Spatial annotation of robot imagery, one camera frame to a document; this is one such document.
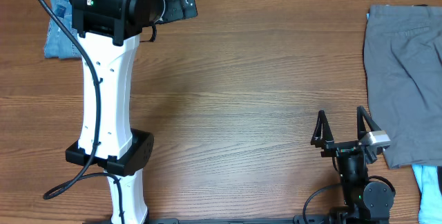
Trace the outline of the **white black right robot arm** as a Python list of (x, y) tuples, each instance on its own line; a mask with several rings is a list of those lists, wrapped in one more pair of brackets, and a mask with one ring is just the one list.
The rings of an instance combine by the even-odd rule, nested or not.
[(329, 213), (319, 216), (319, 223), (389, 223), (390, 210), (394, 204), (396, 190), (393, 184), (382, 176), (370, 176), (367, 166), (377, 161), (391, 143), (363, 106), (357, 108), (357, 139), (336, 142), (323, 110), (318, 118), (311, 144), (321, 148), (321, 156), (330, 157), (340, 182), (314, 192), (305, 202), (302, 218), (309, 223), (307, 206), (322, 192), (340, 187), (344, 205), (333, 207)]

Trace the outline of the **blue denim jeans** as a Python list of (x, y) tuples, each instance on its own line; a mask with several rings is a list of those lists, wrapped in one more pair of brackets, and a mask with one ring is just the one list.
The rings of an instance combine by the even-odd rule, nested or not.
[[(77, 38), (77, 30), (72, 27), (73, 11), (69, 0), (50, 0), (52, 11), (62, 24)], [(60, 59), (80, 58), (78, 48), (67, 38), (61, 28), (50, 19), (44, 57)]]

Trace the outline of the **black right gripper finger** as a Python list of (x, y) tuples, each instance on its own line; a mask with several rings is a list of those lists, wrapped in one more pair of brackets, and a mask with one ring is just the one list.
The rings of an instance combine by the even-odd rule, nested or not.
[(381, 128), (373, 121), (363, 106), (357, 107), (357, 136), (362, 139), (371, 131), (380, 131)]
[(332, 135), (330, 125), (324, 110), (318, 112), (318, 118), (314, 129), (314, 134), (311, 139), (311, 145), (315, 148), (328, 148), (334, 144), (334, 137)]

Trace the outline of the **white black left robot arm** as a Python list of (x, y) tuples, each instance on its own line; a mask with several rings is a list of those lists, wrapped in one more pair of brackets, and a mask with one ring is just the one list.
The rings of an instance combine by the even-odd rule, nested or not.
[(133, 64), (143, 29), (196, 17), (195, 0), (69, 1), (73, 28), (86, 54), (83, 125), (66, 160), (103, 168), (112, 223), (147, 223), (142, 175), (154, 137), (130, 126)]

